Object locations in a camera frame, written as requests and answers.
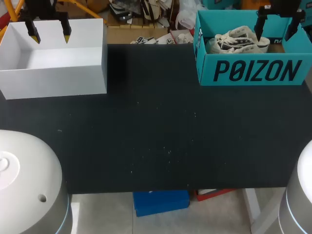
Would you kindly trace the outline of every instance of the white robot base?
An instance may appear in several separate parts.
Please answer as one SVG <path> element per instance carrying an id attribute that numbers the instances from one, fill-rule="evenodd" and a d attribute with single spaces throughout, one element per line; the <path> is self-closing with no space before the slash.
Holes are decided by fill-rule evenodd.
<path id="1" fill-rule="evenodd" d="M 0 233 L 70 234 L 70 199 L 53 150 L 29 134 L 0 130 Z"/>

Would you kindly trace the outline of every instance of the sneaker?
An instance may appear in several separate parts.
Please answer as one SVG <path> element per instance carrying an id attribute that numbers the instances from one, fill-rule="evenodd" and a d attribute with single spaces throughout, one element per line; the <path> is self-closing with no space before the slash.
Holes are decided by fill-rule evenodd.
<path id="1" fill-rule="evenodd" d="M 217 34 L 215 36 L 217 40 L 222 40 L 227 37 L 231 37 L 235 39 L 238 39 L 238 38 L 251 39 L 252 42 L 256 44 L 263 53 L 266 53 L 268 51 L 269 44 L 270 44 L 270 40 L 265 37 L 261 37 L 260 41 L 258 41 L 256 34 L 253 33 L 248 26 L 241 26 L 241 27 L 238 27 L 236 29 L 233 29 L 227 32 L 224 35 Z"/>
<path id="2" fill-rule="evenodd" d="M 222 40 L 210 39 L 210 54 L 262 54 L 263 51 L 249 38 L 226 37 Z"/>

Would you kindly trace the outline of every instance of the black tabletop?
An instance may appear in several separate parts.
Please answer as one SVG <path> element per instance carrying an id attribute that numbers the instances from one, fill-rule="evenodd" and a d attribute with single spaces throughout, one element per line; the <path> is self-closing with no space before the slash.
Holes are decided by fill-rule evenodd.
<path id="1" fill-rule="evenodd" d="M 279 187 L 312 139 L 312 97 L 200 86 L 191 45 L 109 45 L 106 95 L 2 96 L 0 128 L 45 141 L 70 193 Z"/>

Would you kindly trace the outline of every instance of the teal box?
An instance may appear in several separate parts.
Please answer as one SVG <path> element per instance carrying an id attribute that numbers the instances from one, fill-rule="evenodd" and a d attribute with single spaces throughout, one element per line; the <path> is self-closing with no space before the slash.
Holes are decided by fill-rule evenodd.
<path id="1" fill-rule="evenodd" d="M 312 0 L 302 0 L 299 9 L 306 12 L 306 17 L 301 21 L 302 26 L 312 25 Z"/>
<path id="2" fill-rule="evenodd" d="M 203 5 L 209 10 L 223 10 L 228 6 L 239 3 L 240 0 L 203 0 Z"/>
<path id="3" fill-rule="evenodd" d="M 288 41 L 284 35 L 291 19 L 268 16 L 263 37 L 282 43 L 285 53 L 208 54 L 204 41 L 242 25 L 252 30 L 256 11 L 199 11 L 196 17 L 194 52 L 200 85 L 301 85 L 312 65 L 312 44 L 301 25 Z"/>

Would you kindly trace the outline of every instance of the poizon logo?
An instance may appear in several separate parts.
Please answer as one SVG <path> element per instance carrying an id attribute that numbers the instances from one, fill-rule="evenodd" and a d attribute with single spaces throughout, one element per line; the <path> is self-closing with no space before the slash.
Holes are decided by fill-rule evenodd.
<path id="1" fill-rule="evenodd" d="M 200 40 L 202 36 L 203 36 L 203 32 L 201 31 L 201 28 L 199 28 L 198 39 L 197 39 L 196 48 L 195 48 L 195 60 L 197 60 L 197 53 L 200 47 Z"/>

